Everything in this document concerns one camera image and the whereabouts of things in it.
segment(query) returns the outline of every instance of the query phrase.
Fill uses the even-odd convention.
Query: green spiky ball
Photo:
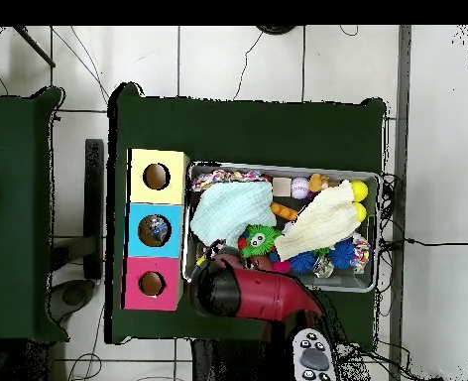
[[[275,245],[275,238],[282,235],[278,229],[271,226],[250,225],[248,227],[247,246],[243,248],[243,256],[261,256],[268,254]]]

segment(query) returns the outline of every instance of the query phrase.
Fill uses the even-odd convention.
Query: dark green table
[[[260,339],[265,323],[195,313],[187,299],[176,312],[120,310],[127,149],[185,152],[191,160],[382,170],[380,99],[360,105],[339,103],[220,102],[142,97],[123,83],[109,101],[105,336],[118,343],[134,337]],[[327,293],[348,339],[372,347],[374,292]]]
[[[0,338],[66,340],[49,318],[49,135],[62,90],[0,97]]]

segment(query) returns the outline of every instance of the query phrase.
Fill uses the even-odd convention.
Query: beige cube
[[[292,181],[288,178],[273,178],[273,197],[290,197]]]

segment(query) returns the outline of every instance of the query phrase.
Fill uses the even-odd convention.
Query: round hole
[[[139,239],[148,247],[162,247],[171,237],[171,224],[159,214],[150,214],[139,222]]]
[[[145,295],[155,297],[161,294],[165,287],[164,278],[157,272],[146,272],[139,279],[139,289]]]
[[[163,190],[169,185],[171,174],[163,164],[151,164],[143,173],[144,184],[151,190]]]

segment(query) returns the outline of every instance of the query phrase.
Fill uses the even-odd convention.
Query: blue spiky ball
[[[350,261],[354,257],[354,244],[352,238],[344,239],[334,245],[327,255],[333,266],[337,269],[348,269]]]
[[[289,261],[291,262],[291,268],[296,273],[311,272],[311,270],[313,269],[313,265],[315,264],[315,260],[316,257],[311,251],[299,253],[296,256],[293,256],[289,259]]]

